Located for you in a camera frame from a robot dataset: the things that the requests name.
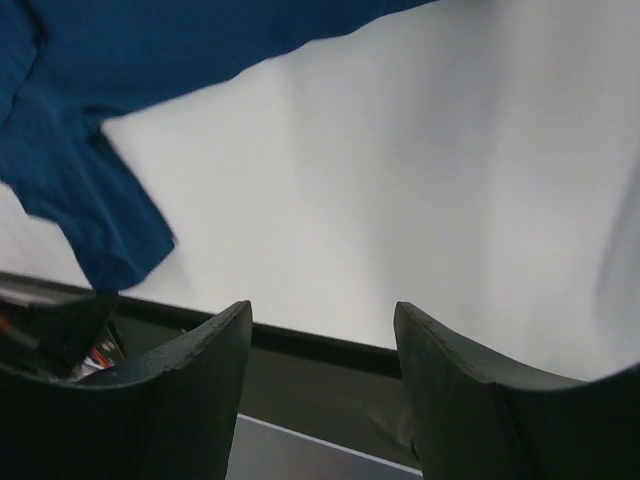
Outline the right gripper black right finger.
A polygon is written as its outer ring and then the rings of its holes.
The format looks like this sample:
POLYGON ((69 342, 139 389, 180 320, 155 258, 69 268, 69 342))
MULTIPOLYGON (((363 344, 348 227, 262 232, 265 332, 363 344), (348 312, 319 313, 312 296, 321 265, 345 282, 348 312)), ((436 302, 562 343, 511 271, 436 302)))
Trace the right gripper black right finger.
POLYGON ((424 478, 638 478, 638 366, 591 382, 551 374, 408 302, 394 331, 424 478))

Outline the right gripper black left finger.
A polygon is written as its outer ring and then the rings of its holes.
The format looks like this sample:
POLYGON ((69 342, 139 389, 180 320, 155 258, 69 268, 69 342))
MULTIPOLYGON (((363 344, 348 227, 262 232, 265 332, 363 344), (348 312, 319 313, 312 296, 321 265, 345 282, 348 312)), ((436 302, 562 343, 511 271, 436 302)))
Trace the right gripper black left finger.
POLYGON ((78 382, 3 366, 2 478, 225 478, 252 325, 239 301, 78 382))

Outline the blue t shirt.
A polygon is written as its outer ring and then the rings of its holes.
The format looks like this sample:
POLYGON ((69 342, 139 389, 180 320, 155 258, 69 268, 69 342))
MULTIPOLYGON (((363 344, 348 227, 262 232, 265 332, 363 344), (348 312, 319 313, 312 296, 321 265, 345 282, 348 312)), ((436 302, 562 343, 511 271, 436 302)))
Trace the blue t shirt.
POLYGON ((174 236, 101 125, 228 81, 409 1, 5 1, 1 179, 55 223, 90 285, 139 285, 174 236))

